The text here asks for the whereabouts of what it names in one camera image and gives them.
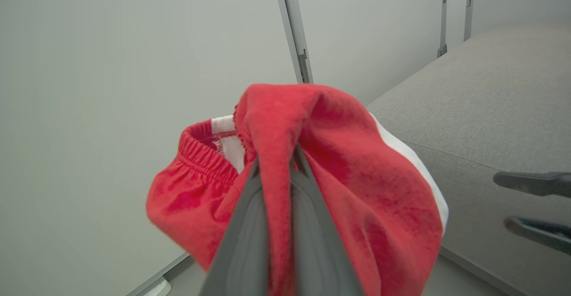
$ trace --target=gray floor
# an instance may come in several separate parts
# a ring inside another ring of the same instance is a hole
[[[206,273],[188,259],[165,278],[173,286],[169,296],[197,296]],[[439,257],[422,296],[506,296],[444,257]]]

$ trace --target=white stripe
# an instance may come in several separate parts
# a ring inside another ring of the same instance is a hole
[[[234,117],[232,115],[214,118],[211,120],[211,125],[212,135],[236,130]],[[244,147],[238,136],[221,137],[220,143],[222,144],[224,157],[230,161],[238,173],[242,172],[242,170],[244,170]]]
[[[428,172],[428,169],[426,169],[426,166],[424,166],[422,161],[420,161],[420,158],[416,155],[416,152],[414,152],[414,150],[412,150],[404,142],[400,141],[397,137],[393,136],[389,131],[387,131],[387,129],[385,129],[379,123],[379,121],[377,121],[377,118],[375,118],[373,114],[371,113],[369,114],[373,117],[373,119],[377,123],[377,130],[379,130],[381,139],[383,139],[385,144],[387,144],[394,151],[400,153],[408,161],[410,161],[416,167],[416,169],[418,169],[420,174],[422,174],[422,177],[424,178],[424,180],[426,180],[426,182],[428,182],[428,185],[430,185],[430,188],[432,189],[432,196],[434,196],[434,200],[436,201],[436,206],[438,207],[438,211],[440,213],[440,220],[442,221],[442,228],[443,228],[442,235],[444,235],[444,230],[446,229],[446,224],[448,222],[448,205],[446,204],[446,201],[444,200],[444,196],[442,196],[440,189],[436,185],[436,182],[434,181],[434,179],[432,179],[430,172]]]

